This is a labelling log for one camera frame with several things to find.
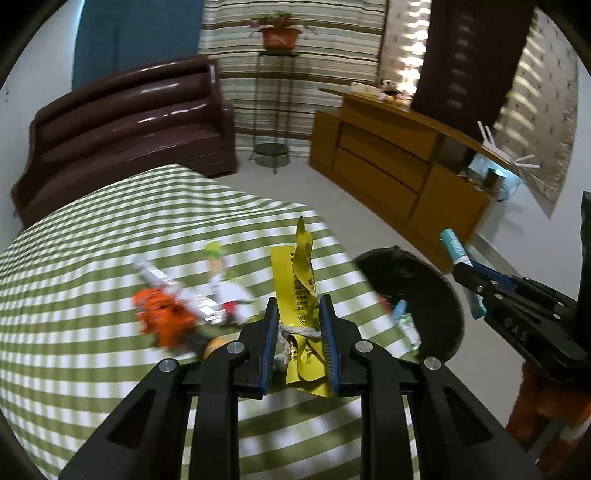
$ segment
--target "orange flower pot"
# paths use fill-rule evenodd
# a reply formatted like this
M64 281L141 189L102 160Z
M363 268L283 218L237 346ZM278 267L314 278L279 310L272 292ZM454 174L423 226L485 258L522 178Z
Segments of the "orange flower pot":
M301 30L290 27L265 27L261 29L265 50L293 50Z

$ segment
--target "sofa backrest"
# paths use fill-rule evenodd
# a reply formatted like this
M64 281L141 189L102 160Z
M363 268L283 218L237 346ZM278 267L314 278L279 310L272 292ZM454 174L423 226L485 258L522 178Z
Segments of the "sofa backrest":
M129 70L70 92L37 112L30 161L67 161L125 137L206 121L208 105L219 102L215 74L214 64L197 56Z

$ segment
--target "potted plant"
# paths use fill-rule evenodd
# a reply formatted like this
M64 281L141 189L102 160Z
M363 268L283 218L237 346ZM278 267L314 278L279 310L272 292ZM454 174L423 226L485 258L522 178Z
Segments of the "potted plant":
M251 20L251 28L258 28L262 33L266 50L293 50L297 36L301 33L295 24L294 14L290 12L259 15Z

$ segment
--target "blue curtain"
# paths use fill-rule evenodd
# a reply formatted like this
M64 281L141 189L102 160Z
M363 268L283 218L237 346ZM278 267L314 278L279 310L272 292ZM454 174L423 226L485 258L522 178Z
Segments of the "blue curtain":
M198 52L203 0L86 0L72 87Z

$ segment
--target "wooden desk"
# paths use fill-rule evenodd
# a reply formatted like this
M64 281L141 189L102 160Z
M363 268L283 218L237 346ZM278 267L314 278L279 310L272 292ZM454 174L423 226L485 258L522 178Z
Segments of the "wooden desk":
M356 197L442 271L450 258L439 240L452 228L469 244L494 195L453 170L469 148L505 168L503 159L441 122L354 93L336 111L317 111L310 165Z

